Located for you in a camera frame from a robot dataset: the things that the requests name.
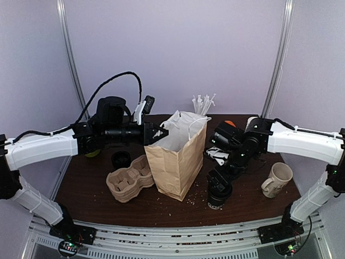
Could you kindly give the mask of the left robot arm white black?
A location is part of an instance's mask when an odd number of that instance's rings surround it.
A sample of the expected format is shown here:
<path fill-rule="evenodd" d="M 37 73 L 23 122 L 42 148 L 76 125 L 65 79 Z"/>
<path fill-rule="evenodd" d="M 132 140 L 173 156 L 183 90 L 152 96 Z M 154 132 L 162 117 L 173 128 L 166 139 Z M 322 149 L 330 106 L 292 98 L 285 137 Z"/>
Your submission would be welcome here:
<path fill-rule="evenodd" d="M 2 134 L 1 199 L 16 201 L 49 225 L 56 225 L 57 232 L 65 239 L 75 238 L 78 229 L 68 213 L 28 184 L 19 169 L 58 157 L 89 154 L 110 144 L 148 146 L 161 140 L 168 136 L 168 130 L 143 120 L 154 101 L 146 96 L 131 114 L 123 98 L 105 97 L 98 101 L 96 114 L 86 122 L 76 122 L 55 133 L 30 133 L 15 139 L 7 139 Z"/>

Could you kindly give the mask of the black plastic cup lid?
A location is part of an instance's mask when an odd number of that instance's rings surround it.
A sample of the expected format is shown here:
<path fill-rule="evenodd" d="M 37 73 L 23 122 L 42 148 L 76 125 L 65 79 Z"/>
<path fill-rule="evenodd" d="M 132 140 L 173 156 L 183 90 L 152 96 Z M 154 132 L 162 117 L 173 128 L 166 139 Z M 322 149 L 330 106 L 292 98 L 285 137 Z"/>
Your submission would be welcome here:
<path fill-rule="evenodd" d="M 219 191 L 216 187 L 208 187 L 208 200 L 226 200 L 232 194 L 232 185 L 227 186 L 224 190 Z"/>

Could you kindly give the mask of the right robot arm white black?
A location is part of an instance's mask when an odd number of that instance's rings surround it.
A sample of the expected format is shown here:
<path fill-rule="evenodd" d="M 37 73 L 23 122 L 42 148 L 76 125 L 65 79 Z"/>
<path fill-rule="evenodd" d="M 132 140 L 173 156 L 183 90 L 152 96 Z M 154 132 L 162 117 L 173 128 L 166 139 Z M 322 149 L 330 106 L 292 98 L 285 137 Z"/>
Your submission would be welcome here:
<path fill-rule="evenodd" d="M 286 153 L 327 163 L 316 184 L 285 208 L 276 232 L 288 238 L 311 213 L 331 197 L 344 193 L 344 129 L 320 132 L 292 126 L 278 118 L 250 117 L 245 129 L 222 121 L 210 138 L 206 153 L 217 161 L 207 175 L 208 205 L 219 209 L 232 194 L 232 181 L 246 170 L 251 159 L 265 153 Z"/>

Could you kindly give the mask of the black paper coffee cup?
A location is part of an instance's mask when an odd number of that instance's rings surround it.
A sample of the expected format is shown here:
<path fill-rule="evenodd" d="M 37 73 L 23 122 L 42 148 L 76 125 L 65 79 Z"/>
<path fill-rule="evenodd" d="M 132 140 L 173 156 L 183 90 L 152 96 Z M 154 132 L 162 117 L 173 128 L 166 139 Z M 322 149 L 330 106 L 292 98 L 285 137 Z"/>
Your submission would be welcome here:
<path fill-rule="evenodd" d="M 207 201 L 208 201 L 208 206 L 211 209 L 217 210 L 217 209 L 220 209 L 225 204 L 227 199 L 226 200 L 208 200 L 207 199 Z"/>

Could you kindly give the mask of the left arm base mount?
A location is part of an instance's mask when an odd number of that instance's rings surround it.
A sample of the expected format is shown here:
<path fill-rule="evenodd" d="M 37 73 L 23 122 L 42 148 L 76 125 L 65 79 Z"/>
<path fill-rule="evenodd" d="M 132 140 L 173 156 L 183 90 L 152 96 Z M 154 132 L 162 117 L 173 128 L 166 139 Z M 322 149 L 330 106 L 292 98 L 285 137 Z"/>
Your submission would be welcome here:
<path fill-rule="evenodd" d="M 72 219 L 62 219 L 50 227 L 49 234 L 61 239 L 58 244 L 58 252 L 61 256 L 70 258 L 75 256 L 84 244 L 92 245 L 96 235 L 96 229 L 75 224 Z"/>

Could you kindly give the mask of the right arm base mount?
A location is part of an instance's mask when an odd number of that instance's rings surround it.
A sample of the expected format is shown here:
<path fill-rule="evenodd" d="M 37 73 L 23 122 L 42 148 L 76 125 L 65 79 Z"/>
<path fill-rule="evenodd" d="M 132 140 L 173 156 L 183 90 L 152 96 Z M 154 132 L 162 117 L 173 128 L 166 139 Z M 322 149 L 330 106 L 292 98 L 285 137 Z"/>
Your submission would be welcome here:
<path fill-rule="evenodd" d="M 301 246 L 302 223 L 291 219 L 281 220 L 280 223 L 258 228 L 261 244 L 276 243 L 274 248 L 281 256 L 293 256 Z"/>

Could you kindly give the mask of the brown pulp cup carrier stack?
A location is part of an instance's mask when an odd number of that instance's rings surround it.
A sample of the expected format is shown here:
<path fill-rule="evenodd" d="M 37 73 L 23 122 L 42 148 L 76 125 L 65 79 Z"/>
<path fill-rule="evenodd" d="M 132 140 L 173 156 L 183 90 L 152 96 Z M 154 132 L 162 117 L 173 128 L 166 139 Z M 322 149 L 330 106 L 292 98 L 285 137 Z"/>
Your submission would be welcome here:
<path fill-rule="evenodd" d="M 146 155 L 132 161 L 129 167 L 120 168 L 107 175 L 106 185 L 112 196 L 121 203 L 137 197 L 143 188 L 155 184 Z"/>

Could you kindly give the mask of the brown paper takeout bag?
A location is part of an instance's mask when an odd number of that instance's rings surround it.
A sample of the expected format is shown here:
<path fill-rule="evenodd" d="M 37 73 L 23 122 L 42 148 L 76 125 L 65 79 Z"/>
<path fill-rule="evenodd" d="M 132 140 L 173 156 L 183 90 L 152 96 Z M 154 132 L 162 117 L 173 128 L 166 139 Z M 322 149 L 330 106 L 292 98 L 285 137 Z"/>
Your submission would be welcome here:
<path fill-rule="evenodd" d="M 158 191 L 183 201 L 203 166 L 207 123 L 211 118 L 176 111 L 160 124 L 168 136 L 144 148 Z"/>

